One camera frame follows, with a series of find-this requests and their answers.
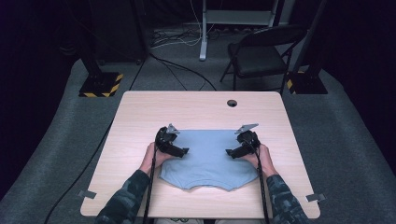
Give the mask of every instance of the hazard tape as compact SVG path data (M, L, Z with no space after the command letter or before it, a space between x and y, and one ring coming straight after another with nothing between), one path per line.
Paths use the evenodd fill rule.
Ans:
M296 94L296 90L293 87L293 82L291 81L289 73L286 75L286 85L288 86L290 94Z
M81 92L79 94L80 97L110 97L116 94L117 89L120 86L121 79L123 74L119 74L114 82L113 87L109 92Z

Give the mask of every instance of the camouflage jacket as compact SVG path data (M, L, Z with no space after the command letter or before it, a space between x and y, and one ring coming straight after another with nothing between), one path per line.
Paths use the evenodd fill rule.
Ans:
M280 175L269 176L266 182L274 223L311 223ZM148 185L149 177L140 170L135 171L100 211L95 223L134 223Z

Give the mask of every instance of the wrist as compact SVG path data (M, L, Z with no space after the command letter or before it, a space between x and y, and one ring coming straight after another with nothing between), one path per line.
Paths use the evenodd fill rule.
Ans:
M141 171L143 171L144 173L146 173L146 175L150 175L150 172L151 172L151 166L150 165L145 165L145 164L142 164L140 167L139 167L139 170L141 170Z
M264 174L265 177L269 177L271 175L279 175L279 173L276 171L274 167L262 167L262 173Z

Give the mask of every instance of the grommet hole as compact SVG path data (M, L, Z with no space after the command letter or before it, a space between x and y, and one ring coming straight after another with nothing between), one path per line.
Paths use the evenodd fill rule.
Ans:
M238 103L235 100L229 100L227 101L227 105L230 107L236 107Z

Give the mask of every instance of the wooden table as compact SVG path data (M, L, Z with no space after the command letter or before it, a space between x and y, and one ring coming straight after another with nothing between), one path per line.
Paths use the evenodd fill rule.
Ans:
M228 106L229 100L235 100L237 106ZM89 187L97 195L84 199L83 216L99 213L138 169L158 130L169 123L179 130L237 130L243 124L259 123L252 131L270 148L276 169L308 217L319 217L318 204L305 199L313 190L282 99L277 92L262 91L125 92ZM143 216L145 201L139 216ZM156 178L148 216L263 218L260 182L256 179L233 191L208 187L183 190Z

